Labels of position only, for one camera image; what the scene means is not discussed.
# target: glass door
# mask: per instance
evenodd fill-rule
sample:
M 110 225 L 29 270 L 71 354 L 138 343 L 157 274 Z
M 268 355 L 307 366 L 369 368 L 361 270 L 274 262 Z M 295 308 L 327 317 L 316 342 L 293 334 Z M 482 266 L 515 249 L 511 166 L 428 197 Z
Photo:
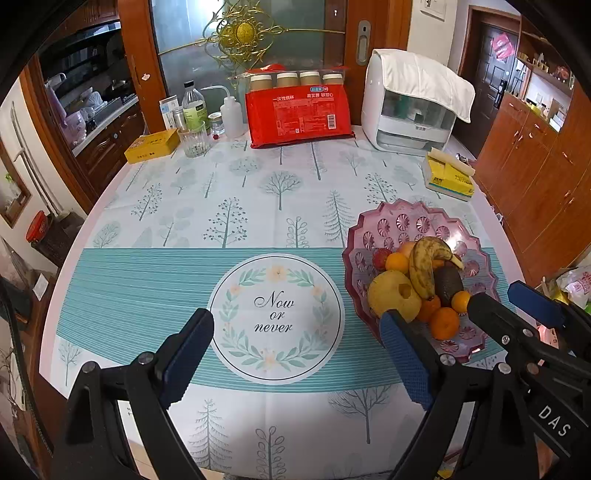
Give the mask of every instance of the glass door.
M 151 0 L 151 9 L 164 83 L 179 102 L 189 80 L 242 99 L 231 77 L 246 69 L 344 64 L 347 0 Z M 203 94 L 208 111 L 219 110 L 222 90 Z

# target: door handle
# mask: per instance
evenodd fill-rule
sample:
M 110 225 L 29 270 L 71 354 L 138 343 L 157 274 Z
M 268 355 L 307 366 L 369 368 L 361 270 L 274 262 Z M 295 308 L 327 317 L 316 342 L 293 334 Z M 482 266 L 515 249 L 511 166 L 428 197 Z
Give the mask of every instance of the door handle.
M 563 155 L 564 155 L 564 157 L 566 158 L 566 161 L 567 161 L 567 162 L 569 162 L 571 165 L 574 165 L 573 161 L 572 161 L 572 160 L 569 158 L 569 156 L 568 156 L 566 153 L 562 152 L 562 154 L 563 154 Z
M 371 23 L 367 20 L 359 22 L 357 27 L 357 65 L 367 65 L 369 62 L 369 39 L 371 36 Z

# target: fruit bowl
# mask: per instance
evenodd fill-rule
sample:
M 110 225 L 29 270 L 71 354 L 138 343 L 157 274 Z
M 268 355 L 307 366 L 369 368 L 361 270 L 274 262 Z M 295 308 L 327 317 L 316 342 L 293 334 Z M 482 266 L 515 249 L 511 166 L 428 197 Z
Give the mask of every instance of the fruit bowl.
M 347 247 L 343 251 L 345 288 L 351 295 L 355 312 L 380 342 L 379 318 L 367 302 L 367 289 L 380 273 L 372 263 L 374 250 L 395 251 L 401 243 L 417 241 L 424 236 L 439 237 L 462 259 L 464 270 L 460 276 L 465 290 L 472 295 L 484 291 L 499 300 L 491 260 L 481 250 L 480 240 L 470 235 L 460 220 L 449 218 L 443 209 L 429 208 L 423 202 L 409 203 L 402 199 L 394 203 L 382 202 L 377 209 L 359 215 L 357 225 L 349 229 Z M 462 363 L 485 347 L 486 334 L 470 321 L 467 313 L 460 315 L 460 329 L 450 340 L 435 340 L 426 323 L 415 320 L 410 325 L 424 335 L 439 354 L 449 353 Z

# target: table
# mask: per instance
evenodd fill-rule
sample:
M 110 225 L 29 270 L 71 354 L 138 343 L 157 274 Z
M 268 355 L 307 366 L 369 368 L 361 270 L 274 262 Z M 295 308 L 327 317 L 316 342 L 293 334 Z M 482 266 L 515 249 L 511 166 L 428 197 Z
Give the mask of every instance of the table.
M 200 466 L 302 480 L 392 469 L 423 411 L 344 289 L 348 227 L 381 201 L 422 200 L 480 238 L 503 301 L 522 275 L 479 190 L 470 203 L 431 192 L 420 158 L 378 152 L 355 131 L 262 150 L 244 136 L 124 167 L 61 271 L 41 374 L 67 396 L 86 361 L 128 363 L 207 306 L 214 342 L 169 411 Z M 502 358 L 488 342 L 471 363 Z

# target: small box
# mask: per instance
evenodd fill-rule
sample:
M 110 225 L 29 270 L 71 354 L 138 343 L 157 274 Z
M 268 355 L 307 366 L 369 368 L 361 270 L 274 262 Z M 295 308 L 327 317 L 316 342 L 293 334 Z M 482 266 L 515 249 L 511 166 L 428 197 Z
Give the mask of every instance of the small box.
M 164 120 L 166 129 L 175 128 L 173 119 L 173 110 L 178 108 L 178 98 L 176 95 L 160 100 L 160 112 Z
M 423 176 L 425 186 L 434 192 L 464 201 L 470 200 L 474 195 L 474 184 L 468 175 L 429 155 L 425 155 L 423 161 Z
M 174 152 L 179 143 L 180 138 L 176 128 L 152 135 L 144 135 L 125 150 L 125 157 L 129 163 L 164 157 Z

